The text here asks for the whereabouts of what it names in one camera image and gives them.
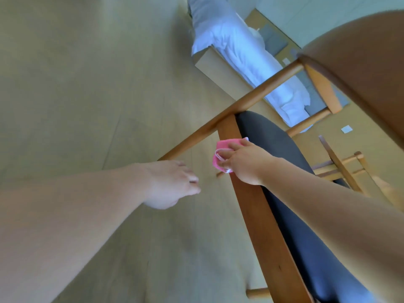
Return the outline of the white bedding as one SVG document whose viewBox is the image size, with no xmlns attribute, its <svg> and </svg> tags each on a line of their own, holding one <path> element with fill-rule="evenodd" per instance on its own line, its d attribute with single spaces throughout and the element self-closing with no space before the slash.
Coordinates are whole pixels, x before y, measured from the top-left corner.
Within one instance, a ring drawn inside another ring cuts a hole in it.
<svg viewBox="0 0 404 303">
<path fill-rule="evenodd" d="M 282 65 L 265 50 L 246 23 L 226 0 L 188 0 L 195 33 L 191 55 L 215 50 L 253 88 L 282 70 Z M 295 126 L 309 117 L 305 107 L 310 95 L 293 76 L 264 97 L 283 121 Z"/>
</svg>

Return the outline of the light wooden bed frame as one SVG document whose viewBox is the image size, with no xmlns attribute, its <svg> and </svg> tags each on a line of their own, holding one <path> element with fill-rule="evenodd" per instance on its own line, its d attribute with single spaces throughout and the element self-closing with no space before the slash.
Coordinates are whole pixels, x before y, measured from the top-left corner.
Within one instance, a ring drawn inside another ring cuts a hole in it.
<svg viewBox="0 0 404 303">
<path fill-rule="evenodd" d="M 246 48 L 228 46 L 225 49 L 211 45 L 192 58 L 195 66 L 235 101 L 282 69 L 274 57 L 255 45 Z M 283 84 L 264 96 L 250 111 L 275 120 L 281 128 L 290 128 L 295 124 L 288 109 L 291 99 L 291 89 Z"/>
</svg>

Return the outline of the pink cleaning cloth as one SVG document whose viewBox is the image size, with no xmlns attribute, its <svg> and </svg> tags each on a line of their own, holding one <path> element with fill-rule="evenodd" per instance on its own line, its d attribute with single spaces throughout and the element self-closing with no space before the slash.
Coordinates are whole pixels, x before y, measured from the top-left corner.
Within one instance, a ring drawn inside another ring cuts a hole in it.
<svg viewBox="0 0 404 303">
<path fill-rule="evenodd" d="M 219 170 L 222 173 L 228 174 L 232 173 L 232 169 L 225 169 L 219 166 L 219 162 L 225 161 L 223 157 L 219 155 L 220 151 L 233 151 L 232 148 L 229 147 L 230 143 L 235 143 L 238 145 L 241 145 L 241 140 L 249 140 L 248 137 L 245 138 L 232 138 L 232 139 L 225 139 L 225 140 L 220 140 L 216 144 L 216 150 L 213 155 L 213 167 L 215 167 L 217 170 Z"/>
</svg>

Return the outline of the person's right hand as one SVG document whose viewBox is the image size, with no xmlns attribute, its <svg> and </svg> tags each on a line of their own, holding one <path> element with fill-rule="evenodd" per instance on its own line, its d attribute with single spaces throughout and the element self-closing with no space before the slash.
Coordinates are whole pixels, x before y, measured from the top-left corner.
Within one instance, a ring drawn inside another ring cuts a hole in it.
<svg viewBox="0 0 404 303">
<path fill-rule="evenodd" d="M 250 142 L 249 155 L 249 163 L 246 168 L 233 173 L 247 184 L 264 186 L 278 158 L 252 142 Z"/>
</svg>

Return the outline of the person's left forearm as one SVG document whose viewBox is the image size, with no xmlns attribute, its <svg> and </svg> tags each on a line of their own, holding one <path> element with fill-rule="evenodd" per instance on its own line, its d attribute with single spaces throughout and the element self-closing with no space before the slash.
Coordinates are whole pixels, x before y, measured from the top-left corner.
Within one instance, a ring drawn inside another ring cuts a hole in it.
<svg viewBox="0 0 404 303">
<path fill-rule="evenodd" d="M 150 188 L 145 164 L 0 189 L 0 303 L 50 303 Z"/>
</svg>

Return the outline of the slender wooden chair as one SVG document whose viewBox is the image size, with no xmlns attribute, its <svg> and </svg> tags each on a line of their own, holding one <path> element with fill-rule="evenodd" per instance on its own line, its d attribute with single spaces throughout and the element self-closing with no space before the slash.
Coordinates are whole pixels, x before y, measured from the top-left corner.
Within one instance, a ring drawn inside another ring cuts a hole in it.
<svg viewBox="0 0 404 303">
<path fill-rule="evenodd" d="M 376 174 L 376 172 L 370 167 L 362 152 L 357 151 L 347 158 L 340 159 L 323 136 L 320 135 L 319 140 L 330 159 L 312 167 L 317 177 L 331 182 L 343 179 L 351 189 L 365 194 L 365 190 L 360 187 L 355 176 L 366 173 L 379 188 L 387 201 L 395 209 L 404 213 L 404 195 Z M 358 162 L 361 165 L 361 168 L 351 173 L 346 165 L 354 161 Z"/>
</svg>

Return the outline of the dark grey seat cushion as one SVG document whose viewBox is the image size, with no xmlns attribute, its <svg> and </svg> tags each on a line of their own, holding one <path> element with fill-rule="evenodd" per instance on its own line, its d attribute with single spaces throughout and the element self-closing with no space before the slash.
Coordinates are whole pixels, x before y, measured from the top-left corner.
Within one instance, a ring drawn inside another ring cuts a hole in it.
<svg viewBox="0 0 404 303">
<path fill-rule="evenodd" d="M 314 174 L 295 142 L 276 124 L 251 111 L 235 115 L 240 134 L 272 156 Z M 273 193 L 262 188 L 280 231 L 313 298 L 320 303 L 376 303 L 326 244 Z"/>
</svg>

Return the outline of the person's right forearm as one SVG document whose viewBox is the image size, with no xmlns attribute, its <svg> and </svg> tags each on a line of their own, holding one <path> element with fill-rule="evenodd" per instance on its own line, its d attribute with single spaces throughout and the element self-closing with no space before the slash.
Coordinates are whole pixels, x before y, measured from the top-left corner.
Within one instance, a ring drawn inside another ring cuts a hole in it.
<svg viewBox="0 0 404 303">
<path fill-rule="evenodd" d="M 261 184 L 303 220 L 384 302 L 404 303 L 404 214 L 316 177 L 281 158 L 262 164 Z"/>
</svg>

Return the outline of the person's left hand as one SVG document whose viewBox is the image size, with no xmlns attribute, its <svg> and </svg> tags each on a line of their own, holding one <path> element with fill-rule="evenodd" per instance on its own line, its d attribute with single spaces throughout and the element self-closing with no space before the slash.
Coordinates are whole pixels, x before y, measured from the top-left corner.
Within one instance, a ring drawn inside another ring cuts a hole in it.
<svg viewBox="0 0 404 303">
<path fill-rule="evenodd" d="M 176 161 L 164 160 L 141 164 L 147 178 L 147 194 L 143 204 L 158 210 L 168 209 L 177 204 Z"/>
</svg>

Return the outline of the grey rug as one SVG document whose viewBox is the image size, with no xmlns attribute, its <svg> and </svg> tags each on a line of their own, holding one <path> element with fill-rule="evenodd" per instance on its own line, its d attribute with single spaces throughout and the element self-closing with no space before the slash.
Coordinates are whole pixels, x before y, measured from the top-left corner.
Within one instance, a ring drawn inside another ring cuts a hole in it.
<svg viewBox="0 0 404 303">
<path fill-rule="evenodd" d="M 267 50 L 283 67 L 297 59 L 297 54 L 300 52 L 301 47 L 280 31 L 275 25 L 267 23 L 259 28 L 259 33 L 264 40 L 265 50 Z M 326 104 L 314 87 L 307 72 L 305 70 L 300 71 L 296 76 L 305 86 L 310 95 L 310 105 L 305 106 L 306 112 L 312 116 L 316 112 L 325 108 Z"/>
</svg>

